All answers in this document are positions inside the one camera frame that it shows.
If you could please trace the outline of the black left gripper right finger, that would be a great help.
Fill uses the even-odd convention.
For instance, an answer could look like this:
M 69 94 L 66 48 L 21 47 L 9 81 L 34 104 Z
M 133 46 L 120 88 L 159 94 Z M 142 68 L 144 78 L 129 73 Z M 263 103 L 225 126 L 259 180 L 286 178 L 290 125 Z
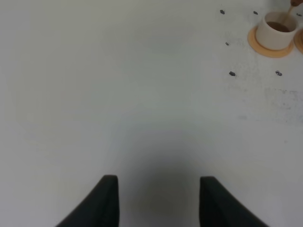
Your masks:
M 200 178 L 199 223 L 201 227 L 266 227 L 212 176 Z

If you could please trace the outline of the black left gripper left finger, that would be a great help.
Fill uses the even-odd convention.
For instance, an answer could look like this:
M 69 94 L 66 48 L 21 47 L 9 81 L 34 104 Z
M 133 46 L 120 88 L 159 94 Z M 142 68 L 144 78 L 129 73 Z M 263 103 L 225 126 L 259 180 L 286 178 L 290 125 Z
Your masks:
M 116 175 L 105 175 L 87 197 L 57 226 L 119 226 L 119 186 Z

